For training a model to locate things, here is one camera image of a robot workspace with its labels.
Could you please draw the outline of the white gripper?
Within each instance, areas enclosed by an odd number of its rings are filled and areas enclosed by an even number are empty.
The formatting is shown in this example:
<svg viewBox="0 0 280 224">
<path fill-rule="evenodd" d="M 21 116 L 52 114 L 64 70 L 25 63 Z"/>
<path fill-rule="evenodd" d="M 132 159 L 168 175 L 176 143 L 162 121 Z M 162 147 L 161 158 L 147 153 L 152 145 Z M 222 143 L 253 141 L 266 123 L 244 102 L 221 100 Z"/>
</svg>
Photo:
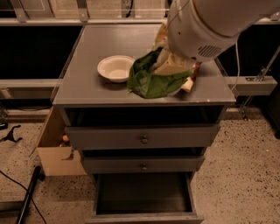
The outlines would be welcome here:
<svg viewBox="0 0 280 224">
<path fill-rule="evenodd" d="M 208 28 L 196 11 L 194 0 L 173 0 L 167 23 L 161 24 L 152 47 L 155 51 L 169 46 L 172 52 L 163 50 L 158 55 L 153 73 L 183 73 L 195 68 L 196 61 L 215 59 L 233 46 L 238 38 L 238 34 L 226 37 Z"/>
</svg>

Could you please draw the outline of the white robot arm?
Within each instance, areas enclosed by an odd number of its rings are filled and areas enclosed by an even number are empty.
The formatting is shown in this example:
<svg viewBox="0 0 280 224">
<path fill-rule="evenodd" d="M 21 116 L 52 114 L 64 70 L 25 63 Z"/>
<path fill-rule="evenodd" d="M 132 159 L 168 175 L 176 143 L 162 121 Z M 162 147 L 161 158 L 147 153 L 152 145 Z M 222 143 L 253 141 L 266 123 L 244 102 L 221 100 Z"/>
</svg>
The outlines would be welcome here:
<svg viewBox="0 0 280 224">
<path fill-rule="evenodd" d="M 213 60 L 233 46 L 241 32 L 279 9 L 280 0 L 173 0 L 165 46 L 151 71 L 166 76 Z"/>
</svg>

